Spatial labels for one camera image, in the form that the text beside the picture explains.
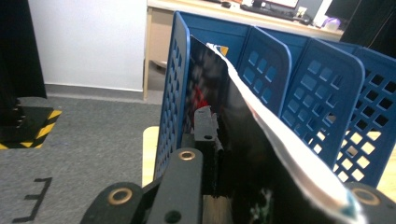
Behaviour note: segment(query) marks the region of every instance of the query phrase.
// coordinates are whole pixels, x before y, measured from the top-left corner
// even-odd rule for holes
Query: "wooden surface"
[[[152,181],[158,132],[159,127],[149,127],[143,132],[142,187]],[[396,148],[393,149],[385,172],[382,174],[378,189],[396,202]]]

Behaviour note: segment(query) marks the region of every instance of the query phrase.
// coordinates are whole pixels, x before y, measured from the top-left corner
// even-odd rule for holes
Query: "blue plastic crate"
[[[252,27],[237,72],[257,98],[279,116],[291,74],[288,47]]]
[[[354,53],[366,74],[334,172],[376,187],[395,146],[396,60],[369,49]]]
[[[345,138],[346,131],[348,134],[356,132],[354,130],[356,124],[353,124],[353,120],[361,120],[362,117],[361,112],[357,113],[357,109],[353,111],[353,108],[354,105],[358,108],[362,102],[361,98],[364,98],[359,95],[363,70],[366,70],[366,78],[369,78],[365,80],[366,88],[370,76],[376,75],[376,72],[367,73],[367,71],[376,71],[379,67],[381,71],[387,71],[381,74],[394,71],[393,59],[387,58],[388,63],[377,63],[378,60],[383,60],[382,55],[378,56],[374,53],[375,57],[367,56],[370,50],[361,49],[356,45],[330,41],[324,43],[307,36],[264,28],[257,29],[245,24],[183,12],[176,12],[174,17],[155,178],[163,174],[169,154],[180,147],[183,132],[188,132],[185,128],[188,122],[186,110],[191,110],[191,105],[188,104],[186,94],[191,92],[191,86],[188,85],[191,35],[204,43],[229,47],[227,58],[252,92],[264,105],[279,115],[313,151],[318,152],[330,167],[334,165],[337,155],[348,155],[347,158],[352,163],[350,169],[344,169],[346,163],[344,162],[344,165],[342,163],[345,159],[339,157],[335,165],[338,169],[334,168],[334,171],[348,176],[347,181],[352,180],[354,176],[352,173],[355,172],[357,164],[360,165],[361,145],[357,144],[353,147],[358,151],[354,157],[355,161],[350,159],[348,154],[352,150],[346,145],[350,142],[348,135],[342,148],[341,142]],[[390,83],[386,90],[393,92],[394,76],[386,75],[386,78],[384,79]],[[370,142],[374,148],[384,148],[365,155],[364,158],[370,163],[364,169],[361,167],[359,169],[364,175],[361,179],[363,182],[369,176],[375,176],[376,180],[364,182],[372,186],[376,186],[394,146],[392,135],[395,134],[395,124],[392,120],[395,119],[396,113],[394,113],[393,95],[388,96],[384,103],[381,103],[386,105],[390,102],[393,106],[387,109],[390,112],[385,113],[383,106],[375,108],[375,113],[384,112],[378,120],[390,120],[384,124],[385,131],[376,128],[381,132],[380,137],[377,138],[380,141],[366,141],[364,133],[360,133],[363,140]],[[375,123],[375,119],[365,122],[372,124]]]
[[[281,119],[331,168],[363,74],[358,58],[311,39],[292,75]]]

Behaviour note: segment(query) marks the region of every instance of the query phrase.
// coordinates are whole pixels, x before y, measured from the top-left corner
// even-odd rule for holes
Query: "yellow and black hazard tape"
[[[43,146],[44,140],[46,140],[46,137],[49,135],[53,126],[55,126],[55,122],[59,118],[59,116],[61,116],[61,114],[62,114],[61,110],[53,110],[33,141],[19,142],[19,143],[12,143],[12,142],[0,143],[0,149],[41,148]]]

